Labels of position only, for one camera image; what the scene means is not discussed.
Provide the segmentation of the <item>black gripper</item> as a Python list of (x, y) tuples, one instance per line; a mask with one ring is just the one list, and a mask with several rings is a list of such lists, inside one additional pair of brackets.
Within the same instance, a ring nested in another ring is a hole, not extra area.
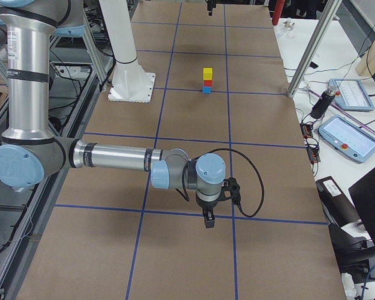
[[(213, 10), (216, 7), (216, 0), (206, 0), (207, 3), (207, 10)], [(212, 16), (213, 12), (208, 11), (208, 15)]]
[(204, 201), (200, 198), (197, 198), (196, 202), (202, 209), (205, 228), (213, 228), (216, 221), (216, 218), (214, 216), (214, 208), (217, 206), (218, 201)]

